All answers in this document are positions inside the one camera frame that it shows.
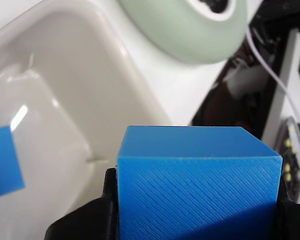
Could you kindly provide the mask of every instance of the white container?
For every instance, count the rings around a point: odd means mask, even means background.
[[[25,189],[0,197],[0,240],[43,239],[100,196],[128,125],[170,125],[96,5],[45,0],[0,30],[0,127]]]

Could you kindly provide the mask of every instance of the white table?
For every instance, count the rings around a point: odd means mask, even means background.
[[[40,1],[0,0],[0,28]],[[226,61],[211,65],[184,65],[149,42],[127,18],[117,0],[91,1],[106,13],[172,123],[188,125]],[[247,0],[249,22],[261,2]]]

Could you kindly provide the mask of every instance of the white surface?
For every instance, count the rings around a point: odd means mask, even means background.
[[[104,15],[45,0],[0,30],[0,127],[25,188],[0,197],[0,240],[44,239],[101,195],[128,125],[171,122]]]
[[[300,114],[300,34],[292,30],[285,51],[280,78],[293,98]],[[283,91],[277,87],[265,125],[262,141],[269,147],[275,145],[280,124],[288,117],[296,116]]]
[[[0,28],[38,1],[0,0]],[[116,0],[90,2],[104,11],[172,123],[188,125],[226,62],[184,65],[149,42],[128,19]],[[247,0],[248,21],[253,18],[261,2]]]

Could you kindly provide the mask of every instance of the blue cube front face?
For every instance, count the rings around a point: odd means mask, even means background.
[[[267,239],[277,200],[281,157],[249,133],[242,134],[241,128],[230,131],[222,128],[224,132],[218,128],[213,135],[214,129],[217,128],[133,127],[132,134],[127,130],[117,166],[122,240],[229,239],[229,236]],[[158,131],[164,133],[161,139]],[[225,134],[235,135],[236,131],[240,132],[240,138],[247,136],[245,142],[259,145],[246,146],[243,154],[234,155],[240,148],[227,150],[224,140],[229,141]],[[184,145],[196,147],[194,142],[207,135],[224,137],[220,141],[214,139],[214,144],[218,144],[215,147],[223,147],[222,156],[212,157],[211,151],[205,156],[204,151],[196,149],[192,153],[174,150],[173,146],[183,144],[181,149],[188,151],[191,148]],[[165,143],[168,152],[164,152]],[[151,145],[150,149],[157,145],[160,149],[151,150],[151,154],[146,145]],[[261,156],[246,154],[247,148],[253,148],[252,151],[261,148]]]

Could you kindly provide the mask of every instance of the blue cube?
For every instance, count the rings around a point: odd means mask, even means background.
[[[130,126],[121,240],[270,239],[282,158],[241,127]]]

